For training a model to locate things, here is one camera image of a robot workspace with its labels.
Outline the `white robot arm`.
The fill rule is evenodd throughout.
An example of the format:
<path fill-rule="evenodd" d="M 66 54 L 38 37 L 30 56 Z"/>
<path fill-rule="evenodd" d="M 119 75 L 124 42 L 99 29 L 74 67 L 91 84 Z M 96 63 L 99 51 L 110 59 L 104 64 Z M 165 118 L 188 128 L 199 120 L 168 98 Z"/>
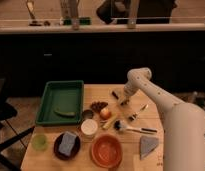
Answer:
<path fill-rule="evenodd" d="M 205 111 L 150 81 L 149 68 L 131 69 L 120 103 L 138 90 L 156 105 L 164 129 L 163 171 L 205 171 Z"/>

